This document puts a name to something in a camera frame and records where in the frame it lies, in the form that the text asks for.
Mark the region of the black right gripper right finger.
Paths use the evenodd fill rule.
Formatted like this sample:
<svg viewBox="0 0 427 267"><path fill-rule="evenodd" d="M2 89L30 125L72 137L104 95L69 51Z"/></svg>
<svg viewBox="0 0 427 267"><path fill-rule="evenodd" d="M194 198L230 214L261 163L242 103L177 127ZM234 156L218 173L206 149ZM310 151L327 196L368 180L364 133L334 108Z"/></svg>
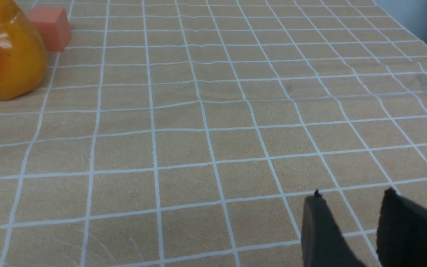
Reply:
<svg viewBox="0 0 427 267"><path fill-rule="evenodd" d="M427 208L385 190L376 243L383 267L427 267Z"/></svg>

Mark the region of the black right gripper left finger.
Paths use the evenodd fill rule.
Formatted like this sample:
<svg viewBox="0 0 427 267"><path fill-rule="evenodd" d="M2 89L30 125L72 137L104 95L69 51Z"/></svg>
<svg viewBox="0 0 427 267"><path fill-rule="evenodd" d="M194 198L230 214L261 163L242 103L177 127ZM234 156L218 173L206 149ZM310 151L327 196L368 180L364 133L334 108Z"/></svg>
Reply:
<svg viewBox="0 0 427 267"><path fill-rule="evenodd" d="M301 247L305 267L365 266L349 248L318 189L304 199Z"/></svg>

